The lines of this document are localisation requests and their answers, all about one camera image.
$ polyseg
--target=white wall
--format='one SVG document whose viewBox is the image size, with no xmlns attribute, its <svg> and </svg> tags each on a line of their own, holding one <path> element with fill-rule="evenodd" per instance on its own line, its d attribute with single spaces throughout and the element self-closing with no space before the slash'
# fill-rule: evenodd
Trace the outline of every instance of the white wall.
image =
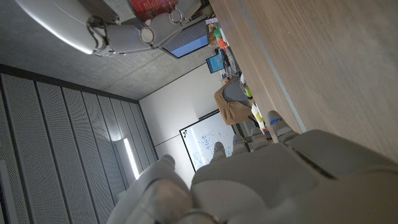
<svg viewBox="0 0 398 224">
<path fill-rule="evenodd" d="M 139 102 L 159 158 L 173 156 L 176 172 L 188 186 L 194 173 L 179 130 L 218 109 L 214 93 L 221 88 L 220 80 L 220 74 L 211 74 L 204 64 Z"/>
</svg>

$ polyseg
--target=green object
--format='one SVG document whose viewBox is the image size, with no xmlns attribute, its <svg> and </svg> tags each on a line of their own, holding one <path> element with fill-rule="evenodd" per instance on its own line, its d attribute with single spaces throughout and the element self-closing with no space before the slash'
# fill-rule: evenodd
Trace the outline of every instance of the green object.
<svg viewBox="0 0 398 224">
<path fill-rule="evenodd" d="M 248 96 L 249 98 L 252 98 L 252 97 L 253 97 L 253 95 L 251 94 L 251 90 L 249 89 L 249 87 L 246 87 L 244 90 L 246 91 L 246 96 Z"/>
<path fill-rule="evenodd" d="M 221 31 L 220 31 L 220 28 L 217 28 L 217 29 L 214 31 L 214 35 L 215 35 L 217 38 L 221 38 Z"/>
</svg>

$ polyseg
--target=blue tape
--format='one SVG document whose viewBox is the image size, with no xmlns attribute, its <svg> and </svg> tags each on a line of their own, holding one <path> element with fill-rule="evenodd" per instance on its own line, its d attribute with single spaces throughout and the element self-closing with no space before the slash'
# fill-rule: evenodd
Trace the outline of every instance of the blue tape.
<svg viewBox="0 0 398 224">
<path fill-rule="evenodd" d="M 278 118 L 278 119 L 275 119 L 275 120 L 271 121 L 271 124 L 274 124 L 277 121 L 282 121 L 282 118 Z"/>
</svg>

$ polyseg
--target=wall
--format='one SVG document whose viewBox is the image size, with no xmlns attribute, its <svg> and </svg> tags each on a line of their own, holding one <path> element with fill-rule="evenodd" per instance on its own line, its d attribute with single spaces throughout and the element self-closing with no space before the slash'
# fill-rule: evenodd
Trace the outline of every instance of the wall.
<svg viewBox="0 0 398 224">
<path fill-rule="evenodd" d="M 221 88 L 220 80 L 220 74 L 211 74 L 204 64 L 139 102 L 159 157 L 173 156 L 176 172 L 188 186 L 194 171 L 179 130 L 218 109 L 214 93 Z"/>
<path fill-rule="evenodd" d="M 114 142 L 128 138 L 140 171 L 157 160 L 139 105 L 1 72 L 0 161 L 18 223 L 106 223 L 128 187 Z"/>
</svg>

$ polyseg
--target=fluorescent light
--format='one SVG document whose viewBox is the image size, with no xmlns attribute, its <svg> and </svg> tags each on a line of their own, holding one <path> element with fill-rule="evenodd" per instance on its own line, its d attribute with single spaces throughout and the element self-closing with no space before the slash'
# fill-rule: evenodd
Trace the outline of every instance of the fluorescent light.
<svg viewBox="0 0 398 224">
<path fill-rule="evenodd" d="M 138 168 L 136 164 L 136 160 L 134 159 L 134 156 L 132 155 L 130 143 L 128 139 L 124 139 L 124 146 L 126 147 L 127 155 L 129 156 L 130 164 L 132 167 L 132 171 L 134 172 L 134 176 L 136 180 L 139 178 L 139 173 L 138 173 Z"/>
</svg>

